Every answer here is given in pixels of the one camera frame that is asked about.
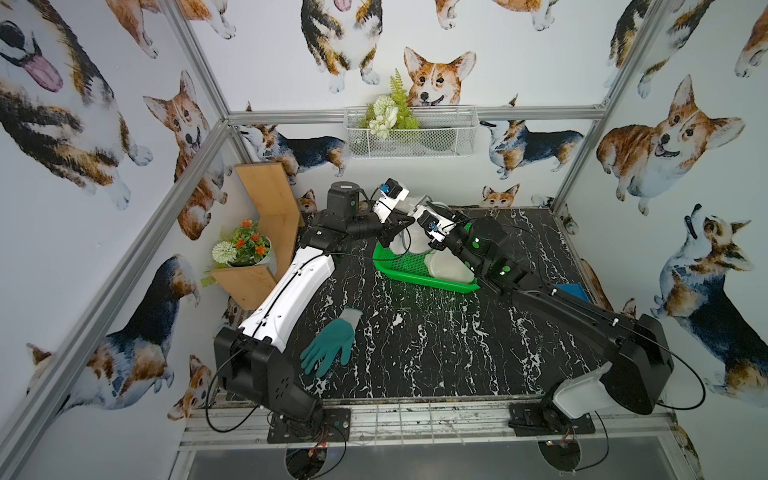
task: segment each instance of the wooden stand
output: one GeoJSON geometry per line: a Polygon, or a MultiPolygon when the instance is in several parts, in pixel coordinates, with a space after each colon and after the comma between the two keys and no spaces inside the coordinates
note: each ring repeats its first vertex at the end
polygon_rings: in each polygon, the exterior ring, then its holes
{"type": "Polygon", "coordinates": [[[235,171],[259,211],[259,232],[269,237],[277,257],[277,275],[264,265],[211,270],[214,279],[245,310],[255,310],[288,270],[303,224],[281,164],[239,165],[235,171]]]}

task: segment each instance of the white flower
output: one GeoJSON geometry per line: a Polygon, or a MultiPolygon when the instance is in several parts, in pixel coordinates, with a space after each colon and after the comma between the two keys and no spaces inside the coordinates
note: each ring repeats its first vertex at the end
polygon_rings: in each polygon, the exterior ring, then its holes
{"type": "Polygon", "coordinates": [[[211,256],[218,263],[229,263],[237,258],[237,250],[231,242],[219,242],[211,250],[211,256]]]}
{"type": "Polygon", "coordinates": [[[395,101],[389,95],[381,95],[373,104],[373,113],[378,117],[384,115],[389,107],[395,105],[395,101]]]}

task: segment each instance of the green plastic basket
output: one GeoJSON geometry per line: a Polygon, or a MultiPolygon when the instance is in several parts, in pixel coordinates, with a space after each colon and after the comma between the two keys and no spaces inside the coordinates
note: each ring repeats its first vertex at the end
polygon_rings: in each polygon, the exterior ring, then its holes
{"type": "MultiPolygon", "coordinates": [[[[429,276],[427,266],[424,264],[424,257],[427,256],[427,253],[429,252],[419,253],[418,255],[406,253],[401,258],[392,262],[377,262],[374,260],[373,265],[375,265],[381,273],[384,273],[392,280],[415,283],[416,285],[432,286],[434,288],[450,290],[457,293],[469,293],[480,288],[477,284],[477,279],[473,280],[472,283],[454,283],[438,280],[429,276]]],[[[388,260],[395,257],[397,257],[397,255],[395,255],[389,248],[382,247],[381,243],[376,244],[376,249],[373,251],[373,258],[388,260]]]]}

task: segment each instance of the green glove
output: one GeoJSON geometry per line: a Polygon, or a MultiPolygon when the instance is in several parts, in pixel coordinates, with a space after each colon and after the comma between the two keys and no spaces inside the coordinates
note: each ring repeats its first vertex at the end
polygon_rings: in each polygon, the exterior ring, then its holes
{"type": "Polygon", "coordinates": [[[352,344],[355,342],[355,327],[362,315],[359,310],[344,307],[341,317],[333,320],[320,330],[315,339],[301,352],[301,368],[310,374],[317,362],[322,360],[315,377],[320,378],[331,368],[333,360],[341,350],[341,364],[349,363],[352,355],[352,344]]]}

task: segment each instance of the dog face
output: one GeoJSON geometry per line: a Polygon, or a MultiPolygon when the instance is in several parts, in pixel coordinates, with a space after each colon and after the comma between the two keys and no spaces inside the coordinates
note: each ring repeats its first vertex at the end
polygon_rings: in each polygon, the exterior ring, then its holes
{"type": "Polygon", "coordinates": [[[483,199],[480,203],[480,208],[509,208],[512,206],[512,202],[515,201],[515,195],[518,194],[518,190],[520,190],[520,184],[503,192],[494,191],[490,187],[483,187],[483,199]]]}
{"type": "Polygon", "coordinates": [[[680,168],[691,168],[706,150],[736,139],[744,129],[741,118],[709,118],[694,102],[690,75],[677,87],[669,117],[656,126],[651,139],[655,157],[674,158],[680,168]]]}
{"type": "Polygon", "coordinates": [[[29,395],[30,391],[32,391],[35,385],[37,385],[40,377],[42,377],[43,373],[45,373],[45,370],[47,370],[48,367],[53,363],[55,354],[46,352],[45,350],[40,349],[31,343],[27,343],[27,348],[29,349],[29,353],[32,355],[32,363],[35,364],[35,372],[32,373],[32,378],[29,379],[29,383],[27,384],[27,395],[29,395]]]}
{"type": "Polygon", "coordinates": [[[468,51],[451,63],[432,63],[406,47],[406,67],[413,80],[408,94],[412,107],[434,107],[457,104],[462,93],[462,82],[475,67],[477,55],[468,51]]]}
{"type": "Polygon", "coordinates": [[[190,386],[184,396],[168,412],[169,420],[189,418],[190,410],[199,409],[207,401],[210,369],[194,355],[190,355],[190,386]]]}
{"type": "Polygon", "coordinates": [[[700,204],[685,216],[687,238],[681,253],[690,261],[688,268],[703,276],[722,276],[728,270],[746,272],[754,265],[733,243],[733,236],[751,220],[726,222],[704,213],[700,204]]]}
{"type": "Polygon", "coordinates": [[[27,2],[0,2],[0,56],[8,62],[5,68],[22,68],[45,90],[56,92],[64,80],[45,58],[53,52],[43,52],[36,40],[46,36],[44,32],[36,35],[37,27],[30,23],[38,17],[27,2]]]}
{"type": "Polygon", "coordinates": [[[186,70],[181,71],[179,93],[170,100],[144,97],[149,111],[176,134],[179,148],[194,154],[208,132],[208,122],[197,106],[192,78],[186,70]]]}
{"type": "Polygon", "coordinates": [[[310,188],[302,197],[297,198],[299,201],[299,210],[304,213],[314,214],[317,212],[317,204],[315,203],[315,192],[310,188]]]}

